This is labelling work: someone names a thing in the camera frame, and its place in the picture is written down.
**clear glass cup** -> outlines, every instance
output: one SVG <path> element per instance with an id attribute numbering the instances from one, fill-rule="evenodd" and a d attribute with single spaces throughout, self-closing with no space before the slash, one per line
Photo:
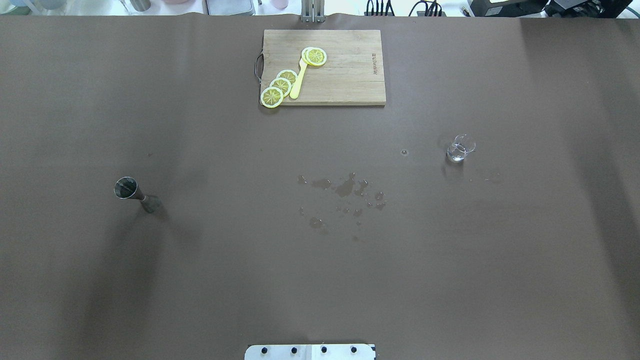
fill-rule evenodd
<path id="1" fill-rule="evenodd" d="M 284 9 L 289 5 L 289 0 L 271 0 L 271 4 L 276 9 Z"/>
<path id="2" fill-rule="evenodd" d="M 33 15 L 65 15 L 67 0 L 12 0 L 13 4 L 24 4 Z"/>
<path id="3" fill-rule="evenodd" d="M 120 3 L 130 15 L 145 12 L 151 7 L 151 0 L 120 0 Z"/>
<path id="4" fill-rule="evenodd" d="M 156 196 L 143 194 L 138 182 L 130 176 L 121 177 L 116 181 L 113 192 L 119 199 L 140 200 L 142 208 L 150 214 L 162 205 L 162 202 Z"/>
<path id="5" fill-rule="evenodd" d="M 467 134 L 460 134 L 456 136 L 449 148 L 447 148 L 447 158 L 454 163 L 459 163 L 475 149 L 476 141 Z"/>

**metal bracket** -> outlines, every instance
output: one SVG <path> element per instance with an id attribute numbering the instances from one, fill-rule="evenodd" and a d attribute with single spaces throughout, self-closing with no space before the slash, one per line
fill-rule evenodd
<path id="1" fill-rule="evenodd" d="M 258 60 L 262 58 L 262 70 L 260 71 L 260 75 L 258 75 Z M 258 78 L 258 83 L 262 84 L 262 73 L 264 72 L 264 53 L 260 50 L 260 54 L 255 59 L 255 66 L 253 67 L 253 74 L 256 78 Z"/>
<path id="2" fill-rule="evenodd" d="M 324 0 L 302 0 L 302 22 L 324 22 Z"/>
<path id="3" fill-rule="evenodd" d="M 244 360 L 376 360 L 373 344 L 251 345 Z"/>

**metal jigger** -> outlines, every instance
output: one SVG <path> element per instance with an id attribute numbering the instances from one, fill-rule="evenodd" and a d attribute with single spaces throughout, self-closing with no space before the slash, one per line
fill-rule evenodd
<path id="1" fill-rule="evenodd" d="M 138 187 L 138 182 L 133 177 L 125 176 L 116 181 L 113 192 L 120 199 L 140 200 L 142 208 L 150 214 L 162 205 L 162 202 L 157 197 L 143 194 Z"/>

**wooden cutting board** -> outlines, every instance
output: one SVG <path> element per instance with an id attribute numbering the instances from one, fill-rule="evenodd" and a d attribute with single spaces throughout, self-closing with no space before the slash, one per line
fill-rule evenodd
<path id="1" fill-rule="evenodd" d="M 327 61 L 308 66 L 300 96 L 282 105 L 382 105 L 387 102 L 379 30 L 265 30 L 260 92 L 281 70 L 300 71 L 302 49 L 320 47 Z"/>

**small glass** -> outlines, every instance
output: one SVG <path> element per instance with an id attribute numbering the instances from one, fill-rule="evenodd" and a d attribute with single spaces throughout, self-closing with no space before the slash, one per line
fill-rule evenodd
<path id="1" fill-rule="evenodd" d="M 476 141 L 467 134 L 456 136 L 447 149 L 447 158 L 453 163 L 463 161 L 467 155 L 476 149 Z"/>
<path id="2" fill-rule="evenodd" d="M 289 0 L 271 0 L 271 4 L 276 9 L 284 9 L 289 5 Z"/>
<path id="3" fill-rule="evenodd" d="M 162 204 L 157 197 L 143 194 L 140 187 L 138 187 L 138 182 L 129 176 L 122 177 L 116 181 L 113 192 L 119 199 L 140 200 L 142 208 L 150 214 L 157 210 Z"/>

